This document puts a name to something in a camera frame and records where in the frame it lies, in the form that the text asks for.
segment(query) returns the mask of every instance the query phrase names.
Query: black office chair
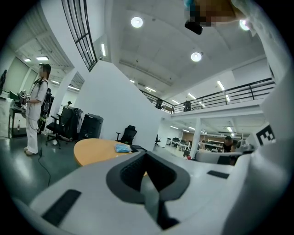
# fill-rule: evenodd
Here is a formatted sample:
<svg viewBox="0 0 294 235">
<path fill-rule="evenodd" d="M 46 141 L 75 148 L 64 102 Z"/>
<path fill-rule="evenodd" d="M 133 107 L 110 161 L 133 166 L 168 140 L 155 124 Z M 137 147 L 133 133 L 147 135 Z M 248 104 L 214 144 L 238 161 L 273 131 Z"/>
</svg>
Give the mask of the black office chair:
<svg viewBox="0 0 294 235">
<path fill-rule="evenodd" d="M 161 142 L 161 138 L 159 138 L 158 140 L 158 135 L 156 136 L 156 140 L 155 140 L 155 146 L 158 146 L 159 147 L 159 142 Z"/>
<path fill-rule="evenodd" d="M 189 156 L 189 155 L 190 155 L 190 152 L 188 150 L 185 150 L 183 157 L 186 157 L 186 156 Z"/>
<path fill-rule="evenodd" d="M 128 126 L 126 129 L 124 129 L 124 135 L 121 138 L 121 140 L 119 140 L 120 133 L 116 132 L 116 134 L 118 134 L 116 141 L 127 144 L 127 145 L 132 145 L 133 139 L 135 135 L 137 134 L 137 131 L 134 126 Z"/>
<path fill-rule="evenodd" d="M 60 136 L 65 136 L 66 135 L 66 131 L 68 129 L 68 124 L 69 124 L 70 119 L 68 119 L 66 121 L 66 123 L 63 123 L 62 122 L 63 116 L 59 115 L 59 114 L 56 114 L 56 115 L 58 117 L 55 117 L 55 116 L 51 115 L 51 117 L 54 119 L 54 122 L 47 125 L 47 129 L 53 131 L 53 134 L 55 134 L 55 136 L 48 135 L 46 145 L 48 145 L 48 142 L 56 140 L 57 144 L 59 146 L 59 149 L 61 149 L 59 140 L 63 140 L 63 139 Z"/>
</svg>

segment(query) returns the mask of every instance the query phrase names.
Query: black railing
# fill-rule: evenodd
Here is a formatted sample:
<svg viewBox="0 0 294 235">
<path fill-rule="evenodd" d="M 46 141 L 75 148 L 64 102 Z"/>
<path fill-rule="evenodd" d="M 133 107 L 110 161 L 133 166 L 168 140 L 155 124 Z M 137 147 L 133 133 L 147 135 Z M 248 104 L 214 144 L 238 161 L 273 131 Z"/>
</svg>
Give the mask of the black railing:
<svg viewBox="0 0 294 235">
<path fill-rule="evenodd" d="M 62 0 L 62 6 L 74 42 L 85 65 L 88 70 L 91 71 L 98 60 L 96 58 L 91 38 L 87 1 Z"/>
<path fill-rule="evenodd" d="M 265 98 L 275 87 L 271 78 L 230 88 L 210 95 L 199 97 L 190 101 L 186 108 L 185 102 L 174 106 L 173 113 L 193 111 L 228 104 L 235 104 L 244 101 L 252 101 Z"/>
<path fill-rule="evenodd" d="M 164 112 L 167 112 L 167 113 L 170 113 L 172 114 L 173 111 L 174 111 L 174 105 L 170 104 L 169 102 L 166 102 L 148 92 L 145 92 L 143 90 L 141 90 L 141 92 L 147 97 L 147 99 L 150 100 L 151 103 L 154 104 L 154 106 L 157 108 L 157 109 L 160 109 Z"/>
</svg>

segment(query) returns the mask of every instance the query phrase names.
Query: white outfit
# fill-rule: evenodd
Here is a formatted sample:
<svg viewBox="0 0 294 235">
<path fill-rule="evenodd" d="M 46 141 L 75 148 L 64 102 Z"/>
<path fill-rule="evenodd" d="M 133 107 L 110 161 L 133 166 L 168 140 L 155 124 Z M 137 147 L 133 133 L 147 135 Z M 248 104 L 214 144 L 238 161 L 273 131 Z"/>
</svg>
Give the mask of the white outfit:
<svg viewBox="0 0 294 235">
<path fill-rule="evenodd" d="M 293 70 L 290 51 L 280 33 L 262 8 L 254 1 L 232 0 L 232 3 L 247 17 L 252 35 L 256 33 L 259 35 L 273 73 L 273 79 L 279 83 L 286 73 Z"/>
<path fill-rule="evenodd" d="M 48 90 L 48 82 L 43 81 L 42 84 L 36 84 L 33 86 L 31 91 L 31 100 L 37 99 L 41 101 L 36 104 L 27 104 L 27 137 L 28 137 L 28 151 L 31 153 L 38 153 L 38 140 L 37 140 L 37 129 L 38 129 L 38 120 L 41 114 L 41 107 L 43 105 L 46 93 Z"/>
</svg>

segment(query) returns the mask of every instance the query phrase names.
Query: black slot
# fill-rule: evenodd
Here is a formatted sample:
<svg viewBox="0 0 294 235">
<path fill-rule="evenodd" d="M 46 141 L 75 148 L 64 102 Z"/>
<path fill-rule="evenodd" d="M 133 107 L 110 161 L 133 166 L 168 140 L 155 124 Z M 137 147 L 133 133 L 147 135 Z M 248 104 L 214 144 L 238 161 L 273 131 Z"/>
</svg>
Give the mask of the black slot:
<svg viewBox="0 0 294 235">
<path fill-rule="evenodd" d="M 54 226 L 58 226 L 65 218 L 70 208 L 77 201 L 81 192 L 67 190 L 42 216 L 42 218 Z"/>
<path fill-rule="evenodd" d="M 213 175 L 215 177 L 223 178 L 223 179 L 227 179 L 230 175 L 230 174 L 226 174 L 226 173 L 222 173 L 218 171 L 208 171 L 207 174 Z"/>
</svg>

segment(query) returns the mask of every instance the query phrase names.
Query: round table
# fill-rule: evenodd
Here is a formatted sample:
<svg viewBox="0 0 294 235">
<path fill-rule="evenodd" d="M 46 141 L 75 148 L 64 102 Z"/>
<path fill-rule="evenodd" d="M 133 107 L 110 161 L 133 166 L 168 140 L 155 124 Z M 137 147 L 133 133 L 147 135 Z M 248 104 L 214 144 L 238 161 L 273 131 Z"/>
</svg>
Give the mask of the round table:
<svg viewBox="0 0 294 235">
<path fill-rule="evenodd" d="M 74 157 L 80 166 L 105 161 L 131 153 L 117 153 L 115 145 L 122 143 L 113 140 L 85 139 L 79 141 L 73 149 Z"/>
</svg>

